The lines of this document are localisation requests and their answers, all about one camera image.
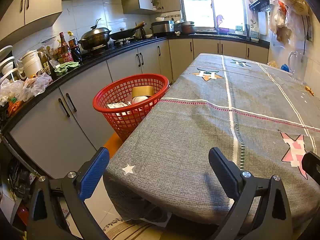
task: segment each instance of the black rack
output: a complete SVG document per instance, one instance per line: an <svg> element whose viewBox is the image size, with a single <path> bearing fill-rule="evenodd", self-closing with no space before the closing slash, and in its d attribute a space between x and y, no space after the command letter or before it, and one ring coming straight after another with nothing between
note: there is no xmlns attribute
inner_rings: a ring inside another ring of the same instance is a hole
<svg viewBox="0 0 320 240"><path fill-rule="evenodd" d="M252 4L249 5L251 11L261 11L262 7L268 6L270 0L255 0Z"/></svg>

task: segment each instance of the rice cooker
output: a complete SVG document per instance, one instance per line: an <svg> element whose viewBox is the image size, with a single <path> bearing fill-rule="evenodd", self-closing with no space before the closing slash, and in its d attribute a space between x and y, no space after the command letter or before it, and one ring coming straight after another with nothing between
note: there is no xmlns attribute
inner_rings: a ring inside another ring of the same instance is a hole
<svg viewBox="0 0 320 240"><path fill-rule="evenodd" d="M173 21L160 21L151 23L151 30L155 37L167 37L174 35Z"/></svg>

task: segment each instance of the red dashed stripe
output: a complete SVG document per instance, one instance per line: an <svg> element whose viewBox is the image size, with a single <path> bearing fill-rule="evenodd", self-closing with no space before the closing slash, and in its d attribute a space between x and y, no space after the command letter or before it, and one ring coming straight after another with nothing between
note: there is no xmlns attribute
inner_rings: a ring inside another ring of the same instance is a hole
<svg viewBox="0 0 320 240"><path fill-rule="evenodd" d="M210 106L210 107L212 107L214 109L217 109L219 111L226 111L226 112L232 111L232 112L235 112L237 114L241 114L241 115L248 116L248 117L254 117L254 118L257 118L257 119L260 119L260 120L272 121L272 122L275 122L275 123L286 124L286 125L290 125L290 126L294 126L294 127L298 127L298 128L306 128L306 129L309 129L309 130L312 130L312 131L320 132L319 130L316 130L314 128L303 127L302 125L288 123L288 122L284 122L284 121L280 121L280 120L274 120L274 119L270 119L270 118L267 118L267 117L256 116L256 115L253 115L253 114L246 114L246 113L242 113L240 111L234 110L234 109L232 109L232 110L222 109L222 108L213 106L213 105L211 105L211 104L209 104L207 102L181 102L181 101L165 100L165 99L161 99L160 102L179 103L179 104L185 104L185 105L208 105L208 106Z"/></svg>

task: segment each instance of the window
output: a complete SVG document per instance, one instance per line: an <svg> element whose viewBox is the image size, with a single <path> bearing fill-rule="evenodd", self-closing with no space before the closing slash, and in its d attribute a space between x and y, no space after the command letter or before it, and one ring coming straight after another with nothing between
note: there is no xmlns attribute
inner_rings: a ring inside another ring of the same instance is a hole
<svg viewBox="0 0 320 240"><path fill-rule="evenodd" d="M196 27L220 27L235 29L246 24L243 0L183 0L187 21Z"/></svg>

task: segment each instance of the lower cabinet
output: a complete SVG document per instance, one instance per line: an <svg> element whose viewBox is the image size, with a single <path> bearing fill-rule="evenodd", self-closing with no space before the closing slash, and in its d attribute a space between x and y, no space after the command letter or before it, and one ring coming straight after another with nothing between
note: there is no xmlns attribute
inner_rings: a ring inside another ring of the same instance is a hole
<svg viewBox="0 0 320 240"><path fill-rule="evenodd" d="M138 48L142 73L161 74L157 44L151 43Z"/></svg>
<svg viewBox="0 0 320 240"><path fill-rule="evenodd" d="M77 171L96 153L59 89L34 106L10 134L30 159L55 179Z"/></svg>
<svg viewBox="0 0 320 240"><path fill-rule="evenodd" d="M169 40L173 80L186 70L193 62L193 41L192 39L171 39Z"/></svg>
<svg viewBox="0 0 320 240"><path fill-rule="evenodd" d="M137 49L122 53L107 60L112 81L131 75L141 74L141 59Z"/></svg>
<svg viewBox="0 0 320 240"><path fill-rule="evenodd" d="M220 40L193 39L193 55L198 57L200 53L219 54Z"/></svg>
<svg viewBox="0 0 320 240"><path fill-rule="evenodd" d="M168 40L158 41L156 45L159 53L158 57L159 57L161 75L164 75L165 77L167 77L170 84L173 81L173 78L172 78L169 41Z"/></svg>
<svg viewBox="0 0 320 240"><path fill-rule="evenodd" d="M60 86L69 110L96 150L108 141L114 130L103 114L93 108L92 100L110 83L108 65L103 61Z"/></svg>
<svg viewBox="0 0 320 240"><path fill-rule="evenodd" d="M246 43L220 40L221 55L246 58L246 50L247 50Z"/></svg>
<svg viewBox="0 0 320 240"><path fill-rule="evenodd" d="M263 64L268 63L269 49L262 48L259 46L247 44L247 55L246 59L260 62Z"/></svg>

